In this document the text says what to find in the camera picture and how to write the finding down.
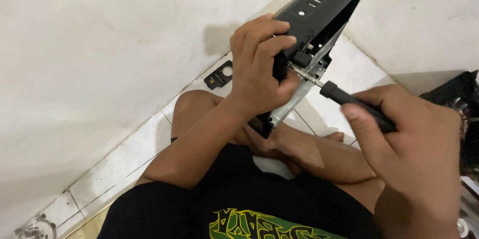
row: knee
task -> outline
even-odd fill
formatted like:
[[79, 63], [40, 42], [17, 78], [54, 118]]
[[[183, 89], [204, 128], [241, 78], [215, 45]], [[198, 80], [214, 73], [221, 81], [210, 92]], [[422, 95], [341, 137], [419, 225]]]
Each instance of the knee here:
[[187, 91], [178, 97], [175, 110], [184, 110], [191, 105], [198, 105], [200, 102], [213, 101], [214, 95], [205, 90]]

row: round hole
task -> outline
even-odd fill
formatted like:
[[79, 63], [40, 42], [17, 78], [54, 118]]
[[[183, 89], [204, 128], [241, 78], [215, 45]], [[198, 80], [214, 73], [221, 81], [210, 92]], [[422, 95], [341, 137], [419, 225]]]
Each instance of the round hole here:
[[221, 70], [221, 72], [224, 74], [224, 76], [231, 76], [233, 75], [233, 68], [226, 66]]

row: black t-shirt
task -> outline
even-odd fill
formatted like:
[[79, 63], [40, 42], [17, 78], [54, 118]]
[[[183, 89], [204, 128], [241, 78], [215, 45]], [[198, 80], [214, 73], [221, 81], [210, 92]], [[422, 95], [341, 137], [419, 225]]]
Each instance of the black t-shirt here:
[[227, 144], [200, 184], [136, 186], [110, 207], [99, 239], [379, 238], [373, 215], [333, 184], [261, 172], [247, 147]]

